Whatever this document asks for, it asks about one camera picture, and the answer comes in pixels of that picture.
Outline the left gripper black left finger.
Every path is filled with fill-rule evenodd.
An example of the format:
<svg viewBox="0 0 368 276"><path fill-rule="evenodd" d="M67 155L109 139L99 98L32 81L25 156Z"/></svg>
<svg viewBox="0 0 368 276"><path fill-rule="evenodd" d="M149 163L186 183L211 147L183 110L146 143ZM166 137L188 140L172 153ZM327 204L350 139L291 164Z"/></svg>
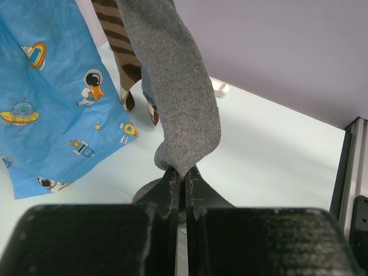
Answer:
<svg viewBox="0 0 368 276"><path fill-rule="evenodd" d="M37 205L19 219L2 275L176 275L180 176L169 168L158 203Z"/></svg>

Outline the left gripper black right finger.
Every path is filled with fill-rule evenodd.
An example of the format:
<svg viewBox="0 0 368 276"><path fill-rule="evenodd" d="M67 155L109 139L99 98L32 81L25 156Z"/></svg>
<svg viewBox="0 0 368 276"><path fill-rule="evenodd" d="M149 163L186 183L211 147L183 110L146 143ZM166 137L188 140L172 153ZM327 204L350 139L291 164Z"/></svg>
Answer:
<svg viewBox="0 0 368 276"><path fill-rule="evenodd" d="M336 219L318 208L237 208L185 176L190 275L361 275Z"/></svg>

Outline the brown striped sock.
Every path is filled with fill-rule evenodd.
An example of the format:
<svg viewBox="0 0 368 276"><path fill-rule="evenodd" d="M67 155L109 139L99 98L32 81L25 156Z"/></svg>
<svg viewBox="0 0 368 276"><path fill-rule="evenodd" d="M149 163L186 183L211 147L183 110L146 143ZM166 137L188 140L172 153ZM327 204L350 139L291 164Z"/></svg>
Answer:
<svg viewBox="0 0 368 276"><path fill-rule="evenodd" d="M147 102L147 110L152 124L157 126L159 122L159 113L157 107L150 102Z"/></svg>
<svg viewBox="0 0 368 276"><path fill-rule="evenodd" d="M141 63L138 60L114 0L92 0L97 18L107 37L120 76L120 98L124 109L135 107L131 88L141 80Z"/></svg>

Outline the blue space-print cloth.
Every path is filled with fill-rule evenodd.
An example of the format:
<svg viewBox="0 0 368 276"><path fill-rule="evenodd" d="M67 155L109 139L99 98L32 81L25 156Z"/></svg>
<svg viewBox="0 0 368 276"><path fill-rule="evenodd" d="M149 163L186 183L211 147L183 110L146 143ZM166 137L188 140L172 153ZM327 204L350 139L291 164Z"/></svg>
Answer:
<svg viewBox="0 0 368 276"><path fill-rule="evenodd" d="M57 192L131 142L75 1L1 2L1 158L15 198Z"/></svg>

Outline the aluminium frame post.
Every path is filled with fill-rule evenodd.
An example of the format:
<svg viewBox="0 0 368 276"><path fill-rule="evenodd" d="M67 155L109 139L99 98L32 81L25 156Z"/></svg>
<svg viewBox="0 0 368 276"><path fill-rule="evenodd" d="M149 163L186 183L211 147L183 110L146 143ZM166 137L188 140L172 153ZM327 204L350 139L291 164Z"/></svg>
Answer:
<svg viewBox="0 0 368 276"><path fill-rule="evenodd" d="M350 237L354 200L367 196L367 120L358 117L345 128L329 212Z"/></svg>

